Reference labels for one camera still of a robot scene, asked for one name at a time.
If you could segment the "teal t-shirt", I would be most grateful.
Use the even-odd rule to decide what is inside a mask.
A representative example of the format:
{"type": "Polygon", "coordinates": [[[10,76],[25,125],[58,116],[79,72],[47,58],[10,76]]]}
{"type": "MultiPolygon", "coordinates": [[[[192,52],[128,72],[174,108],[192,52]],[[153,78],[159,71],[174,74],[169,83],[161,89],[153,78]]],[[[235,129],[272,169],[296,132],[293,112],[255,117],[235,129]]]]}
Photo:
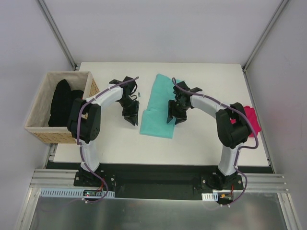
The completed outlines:
{"type": "Polygon", "coordinates": [[[168,102],[175,99],[172,80],[157,74],[146,110],[142,114],[141,135],[172,139],[175,121],[167,122],[168,102]]]}

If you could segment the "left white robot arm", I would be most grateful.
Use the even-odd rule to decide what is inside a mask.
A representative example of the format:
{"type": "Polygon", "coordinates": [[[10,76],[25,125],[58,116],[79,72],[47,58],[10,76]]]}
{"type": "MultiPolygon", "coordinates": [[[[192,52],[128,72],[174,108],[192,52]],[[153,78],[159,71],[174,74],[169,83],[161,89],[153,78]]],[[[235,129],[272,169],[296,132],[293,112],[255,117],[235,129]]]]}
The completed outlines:
{"type": "Polygon", "coordinates": [[[67,129],[80,150],[81,169],[85,181],[90,186],[97,186],[103,179],[97,172],[100,165],[96,143],[101,128],[101,113],[112,103],[118,102],[122,107],[122,116],[133,126],[139,124],[139,101],[131,96],[137,90],[136,78],[126,76],[124,80],[112,80],[107,88],[86,98],[77,98],[72,103],[67,129]]]}

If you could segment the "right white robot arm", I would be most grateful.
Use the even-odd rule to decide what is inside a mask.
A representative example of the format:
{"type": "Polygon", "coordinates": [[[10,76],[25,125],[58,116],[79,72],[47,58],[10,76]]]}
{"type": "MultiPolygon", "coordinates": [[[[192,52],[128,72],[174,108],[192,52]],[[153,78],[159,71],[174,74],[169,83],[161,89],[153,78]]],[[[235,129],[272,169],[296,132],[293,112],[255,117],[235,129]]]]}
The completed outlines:
{"type": "Polygon", "coordinates": [[[168,102],[167,123],[172,120],[175,124],[187,120],[187,110],[197,108],[213,117],[216,121],[217,134],[222,143],[222,154],[217,170],[206,179],[206,184],[211,189],[227,189],[237,178],[237,162],[240,150],[252,133],[252,127],[243,105],[234,103],[225,105],[208,95],[201,94],[202,89],[189,88],[185,82],[174,84],[175,98],[168,102]]]}

